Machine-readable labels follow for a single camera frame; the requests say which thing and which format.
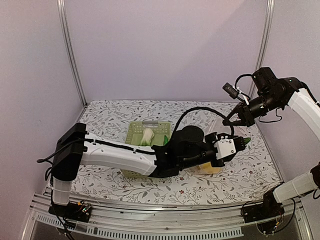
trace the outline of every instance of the black cable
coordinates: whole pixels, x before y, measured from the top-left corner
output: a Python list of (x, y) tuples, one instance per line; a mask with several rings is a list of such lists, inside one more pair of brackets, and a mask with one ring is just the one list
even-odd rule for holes
[[(247, 204), (254, 204), (254, 205), (256, 205), (256, 206), (258, 207), (258, 204), (256, 204), (256, 203), (253, 202), (253, 201), (247, 201), (247, 202), (245, 202), (245, 203), (242, 205), (241, 209), (240, 209), (240, 214), (241, 214), (242, 217), (245, 216), (245, 215), (244, 215), (244, 207), (245, 207)], [(265, 218), (265, 216), (259, 211), (259, 209), (258, 209), (258, 212), (259, 212), (259, 214), (260, 214), (262, 217)]]
[(278, 232), (280, 232), (280, 231), (282, 231), (283, 229), (285, 229), (285, 228), (291, 223), (292, 219), (293, 219), (294, 216), (295, 216), (295, 213), (296, 213), (296, 201), (295, 201), (294, 199), (291, 199), (291, 200), (292, 200), (292, 202), (293, 202), (293, 212), (292, 212), (292, 215), (291, 215), (289, 221), (286, 223), (286, 225), (284, 225), (284, 227), (281, 228), (280, 230), (275, 231), (275, 232), (274, 232), (275, 234), (278, 233)]
[[(245, 94), (244, 92), (241, 92), (240, 94), (246, 96), (246, 98), (248, 99), (248, 101), (251, 100), (251, 98), (250, 98), (247, 94)], [(242, 102), (245, 101), (244, 99), (240, 98), (239, 96), (237, 96), (236, 99), (238, 99), (238, 100), (240, 100), (240, 101), (242, 101)]]
[(241, 97), (237, 96), (236, 99), (240, 100), (241, 102), (244, 102), (245, 100), (243, 100)]
[(280, 118), (280, 119), (278, 119), (278, 120), (272, 120), (272, 121), (263, 121), (263, 120), (260, 120), (260, 118), (262, 117), (262, 116), (260, 116), (260, 117), (258, 118), (258, 121), (259, 121), (260, 123), (263, 123), (263, 124), (271, 124), (271, 123), (280, 122), (280, 121), (282, 120), (282, 116), (278, 115), (278, 109), (280, 109), (280, 107), (278, 107), (278, 108), (275, 110), (275, 115), (276, 115), (278, 118)]
[(46, 171), (45, 171), (45, 174), (44, 174), (44, 180), (47, 181), (50, 174), (51, 174), (51, 170), (52, 170), (52, 166), (50, 166)]
[(46, 158), (44, 159), (38, 159), (36, 162), (38, 164), (41, 164), (41, 163), (50, 163), (50, 164), (53, 164), (51, 161), (49, 161), (49, 159), (53, 158), (55, 155), (57, 155), (58, 153), (60, 153), (61, 151), (65, 150), (67, 147), (69, 147), (70, 145), (74, 144), (74, 143), (77, 143), (77, 142), (83, 142), (85, 141), (84, 138), (82, 139), (76, 139), (76, 140), (73, 140), (71, 142), (68, 142), (66, 145), (64, 145), (63, 147), (61, 147), (59, 150), (55, 151), (54, 153), (52, 153), (50, 156), (47, 156)]
[[(238, 84), (239, 80), (240, 80), (241, 78), (244, 78), (244, 77), (252, 77), (252, 74), (242, 74), (242, 75), (238, 76), (238, 78), (235, 80), (235, 83), (234, 83), (234, 88), (235, 88), (236, 90), (237, 90), (237, 84)], [(249, 101), (251, 100), (251, 98), (250, 98), (247, 94), (245, 94), (244, 92), (241, 92), (241, 94), (244, 95), (244, 96), (246, 96)]]
[[(169, 142), (167, 144), (170, 144), (172, 142), (172, 139), (174, 138), (174, 135), (175, 135), (175, 132), (177, 131), (178, 127), (179, 127), (179, 124), (181, 123), (182, 119), (190, 112), (192, 111), (197, 111), (197, 110), (205, 110), (205, 111), (209, 111), (209, 112), (212, 112), (216, 115), (218, 115), (219, 117), (223, 118), (224, 120), (228, 120), (227, 117), (225, 115), (223, 115), (221, 112), (215, 110), (215, 109), (212, 109), (210, 107), (206, 107), (206, 106), (196, 106), (196, 107), (192, 107), (188, 110), (186, 110), (181, 116), (180, 118), (178, 119), (178, 121), (176, 122), (175, 124), (175, 127), (172, 131), (172, 134), (171, 134), (171, 138), (169, 140)], [(235, 134), (235, 128), (234, 126), (231, 124), (230, 125), (230, 129), (231, 129), (231, 136), (233, 136)]]
[[(93, 143), (94, 142), (93, 139), (88, 139), (88, 138), (86, 138), (85, 141), (89, 142), (89, 143)], [(108, 142), (108, 141), (95, 140), (95, 143), (101, 144), (101, 145), (107, 145), (107, 146), (114, 147), (114, 148), (119, 148), (119, 149), (126, 149), (126, 150), (130, 150), (130, 151), (133, 151), (133, 152), (141, 153), (141, 154), (148, 154), (148, 155), (155, 155), (156, 154), (154, 151), (144, 151), (144, 150), (140, 150), (138, 148), (133, 148), (131, 146), (115, 144), (115, 143)]]
[(73, 228), (74, 229), (76, 227), (76, 224), (73, 223), (73, 222), (69, 222), (66, 217), (63, 217), (62, 219), (64, 220), (64, 224), (66, 226), (68, 226), (69, 228)]
[(251, 100), (251, 98), (250, 98), (247, 94), (245, 94), (244, 92), (241, 92), (240, 94), (246, 96), (246, 98), (247, 98), (249, 101)]
[(317, 200), (318, 198), (320, 198), (320, 194), (318, 195), (318, 196), (316, 196), (316, 192), (318, 191), (319, 189), (316, 189), (316, 190), (314, 190), (314, 192), (313, 192), (313, 199), (314, 200)]
[(315, 96), (311, 93), (309, 87), (307, 84), (305, 84), (304, 82), (301, 82), (303, 87), (306, 89), (306, 91), (308, 92), (308, 94), (310, 95), (310, 97), (312, 98), (312, 100), (317, 104), (318, 107), (320, 107), (320, 103), (317, 103), (317, 99), (315, 98)]
[(64, 224), (64, 222), (60, 219), (60, 217), (57, 215), (55, 207), (54, 207), (54, 200), (53, 200), (53, 193), (51, 193), (51, 206), (52, 206), (52, 210), (54, 212), (54, 215), (56, 216), (56, 218), (59, 220), (59, 222), (61, 223), (61, 225), (64, 228), (64, 234), (65, 236), (69, 239), (69, 240), (75, 240), (74, 237), (71, 235), (71, 232), (67, 229), (66, 225)]
[(252, 74), (242, 74), (242, 75), (238, 76), (238, 78), (235, 80), (235, 83), (234, 83), (235, 88), (237, 88), (237, 83), (239, 82), (239, 80), (244, 77), (252, 77)]

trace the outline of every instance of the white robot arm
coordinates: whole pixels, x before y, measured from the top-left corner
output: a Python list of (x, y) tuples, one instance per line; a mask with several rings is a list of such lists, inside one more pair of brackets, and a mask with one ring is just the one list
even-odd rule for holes
[[(195, 107), (221, 115), (214, 109)], [(177, 130), (178, 120), (170, 141), (165, 146), (135, 146), (103, 139), (86, 131), (84, 123), (76, 123), (57, 142), (51, 168), (53, 179), (52, 202), (57, 206), (70, 206), (72, 181), (77, 177), (79, 165), (98, 165), (129, 170), (153, 178), (176, 176), (179, 171), (211, 162), (223, 167), (237, 152), (246, 148), (244, 138), (231, 134), (211, 133), (207, 136), (197, 126)]]
[[(264, 116), (271, 110), (289, 106), (320, 141), (320, 104), (305, 83), (295, 77), (277, 79), (269, 67), (260, 68), (251, 77), (258, 89), (258, 97), (249, 102), (239, 103), (224, 120), (225, 125), (249, 127), (255, 124), (255, 118)], [(223, 89), (233, 98), (238, 96), (237, 90), (229, 83)], [(228, 121), (234, 114), (237, 114), (240, 120)], [(281, 203), (295, 197), (303, 197), (319, 187), (320, 165), (317, 165), (311, 171), (265, 193), (263, 204), (244, 207), (244, 219), (252, 222), (263, 218), (262, 215), (275, 217), (284, 211)]]

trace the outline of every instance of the floral tablecloth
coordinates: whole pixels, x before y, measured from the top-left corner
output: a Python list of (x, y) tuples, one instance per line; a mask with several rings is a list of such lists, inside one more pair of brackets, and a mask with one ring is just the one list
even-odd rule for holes
[[(104, 100), (92, 101), (80, 122), (87, 130), (106, 139), (124, 143), (132, 121), (171, 122), (192, 107), (210, 107), (227, 115), (234, 103), (195, 101)], [(208, 111), (189, 113), (181, 122), (203, 130), (217, 118)], [(116, 168), (81, 165), (72, 192), (105, 199), (168, 205), (211, 205), (262, 199), (280, 183), (273, 161), (258, 128), (237, 127), (236, 134), (251, 137), (246, 150), (226, 163), (218, 174), (200, 173), (197, 167), (169, 178), (124, 177)]]

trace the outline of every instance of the green plastic container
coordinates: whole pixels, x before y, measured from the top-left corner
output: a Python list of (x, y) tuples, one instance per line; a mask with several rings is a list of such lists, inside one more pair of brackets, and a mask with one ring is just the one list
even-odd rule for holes
[[(143, 136), (145, 128), (150, 128), (154, 132), (154, 137), (151, 141), (151, 146), (163, 146), (165, 136), (170, 139), (171, 123), (164, 121), (132, 121), (130, 122), (128, 133), (126, 134), (125, 143), (138, 146)], [(137, 172), (129, 170), (121, 170), (123, 175), (127, 178), (148, 178), (148, 176), (141, 175)]]

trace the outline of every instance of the purple wall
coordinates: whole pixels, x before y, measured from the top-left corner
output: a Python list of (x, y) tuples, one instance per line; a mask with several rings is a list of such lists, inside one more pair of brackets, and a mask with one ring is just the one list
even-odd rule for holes
[(56, 1), (0, 2), (0, 238), (18, 239), (58, 138), (82, 106)]
[[(252, 73), (267, 2), (68, 0), (67, 18), (88, 101), (231, 101), (222, 91)], [(250, 80), (240, 84), (248, 91)]]
[[(320, 2), (276, 1), (264, 66), (278, 78), (297, 77), (320, 100)], [(278, 111), (283, 120), (259, 126), (286, 181), (320, 161), (320, 142), (292, 110)], [(268, 115), (275, 117), (274, 112)], [(314, 239), (320, 239), (319, 201), (302, 199)]]

